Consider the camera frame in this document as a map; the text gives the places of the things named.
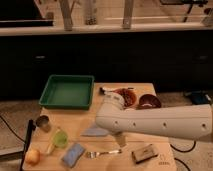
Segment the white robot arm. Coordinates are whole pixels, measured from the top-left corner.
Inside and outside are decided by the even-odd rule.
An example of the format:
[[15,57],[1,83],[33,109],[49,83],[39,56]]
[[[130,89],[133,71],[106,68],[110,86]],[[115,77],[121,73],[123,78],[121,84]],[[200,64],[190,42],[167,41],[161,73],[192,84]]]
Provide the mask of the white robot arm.
[[124,132],[213,142],[213,110],[208,104],[125,110],[124,98],[109,92],[95,122],[108,130],[120,147],[126,145]]

